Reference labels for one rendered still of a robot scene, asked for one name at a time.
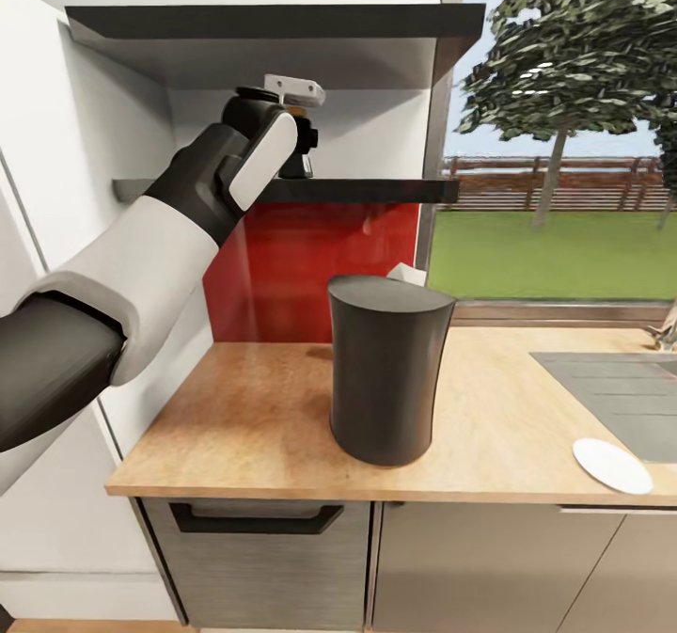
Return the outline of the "bottle of coffee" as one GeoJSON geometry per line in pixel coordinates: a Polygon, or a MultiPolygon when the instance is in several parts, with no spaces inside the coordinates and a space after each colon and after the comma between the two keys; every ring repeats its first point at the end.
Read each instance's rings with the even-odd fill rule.
{"type": "MultiPolygon", "coordinates": [[[[298,105],[287,105],[285,107],[293,117],[307,119],[307,110],[298,105]]],[[[279,169],[279,179],[313,179],[309,154],[294,153],[287,163],[279,169]]]]}

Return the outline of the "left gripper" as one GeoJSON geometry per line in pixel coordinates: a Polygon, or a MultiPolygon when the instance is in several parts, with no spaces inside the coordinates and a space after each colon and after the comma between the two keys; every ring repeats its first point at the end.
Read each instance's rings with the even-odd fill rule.
{"type": "Polygon", "coordinates": [[[293,117],[293,121],[297,121],[297,144],[293,153],[309,154],[310,147],[317,147],[318,143],[318,129],[311,128],[310,119],[299,119],[293,117]]]}

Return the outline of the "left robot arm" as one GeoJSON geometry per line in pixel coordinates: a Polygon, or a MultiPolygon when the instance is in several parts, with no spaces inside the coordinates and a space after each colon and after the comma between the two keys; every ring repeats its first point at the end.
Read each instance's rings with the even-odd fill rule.
{"type": "Polygon", "coordinates": [[[0,318],[0,498],[107,387],[161,351],[219,248],[294,154],[317,147],[313,81],[240,86],[135,204],[0,318]]]}

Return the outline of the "saucer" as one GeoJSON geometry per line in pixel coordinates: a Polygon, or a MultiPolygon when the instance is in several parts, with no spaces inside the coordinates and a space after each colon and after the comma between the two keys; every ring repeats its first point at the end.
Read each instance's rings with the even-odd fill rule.
{"type": "Polygon", "coordinates": [[[652,477],[644,465],[625,451],[592,438],[582,438],[573,445],[580,465],[597,480],[633,495],[653,490],[652,477]]]}

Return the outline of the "paper coffee filter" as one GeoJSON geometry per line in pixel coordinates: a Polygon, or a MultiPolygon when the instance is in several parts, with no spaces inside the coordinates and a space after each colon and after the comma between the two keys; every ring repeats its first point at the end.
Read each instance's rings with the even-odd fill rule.
{"type": "Polygon", "coordinates": [[[388,273],[387,277],[424,286],[426,273],[424,273],[424,271],[418,271],[413,267],[409,267],[409,265],[405,265],[405,263],[398,263],[398,265],[388,273]]]}

